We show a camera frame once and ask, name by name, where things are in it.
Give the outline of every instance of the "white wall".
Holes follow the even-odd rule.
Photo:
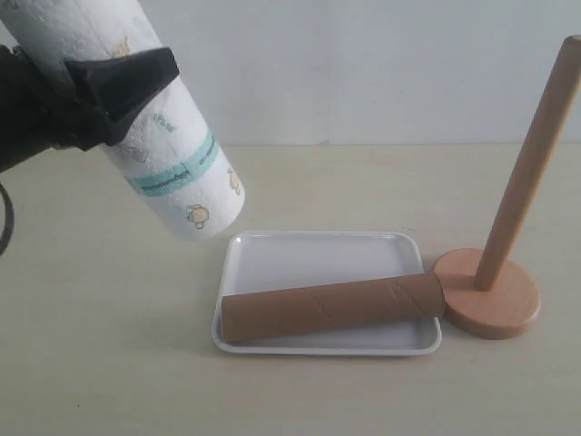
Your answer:
[[[225,144],[520,142],[581,33],[579,0],[142,5]],[[581,141],[580,106],[565,141]]]

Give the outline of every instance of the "black cable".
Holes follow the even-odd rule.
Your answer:
[[[12,200],[8,191],[0,183],[0,195],[2,196],[2,201],[4,203],[4,230],[0,235],[0,256],[4,254],[8,244],[10,243],[10,238],[12,238],[12,233],[15,229],[15,208],[12,205]]]

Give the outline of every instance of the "wooden pole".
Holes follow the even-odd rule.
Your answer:
[[[561,45],[498,207],[474,279],[475,286],[481,291],[493,288],[510,254],[561,135],[580,82],[581,35],[569,36]]]

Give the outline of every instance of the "wooden paper towel holder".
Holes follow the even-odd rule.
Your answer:
[[[540,310],[527,272],[508,256],[561,134],[581,80],[581,35],[561,45],[508,181],[484,250],[459,249],[434,265],[446,298],[444,317],[487,339],[526,332]]]

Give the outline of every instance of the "teal stripe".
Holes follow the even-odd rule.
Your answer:
[[[208,131],[203,144],[186,161],[155,175],[126,180],[137,193],[146,197],[167,195],[202,177],[216,160],[219,151],[220,146],[214,141],[214,135]]]

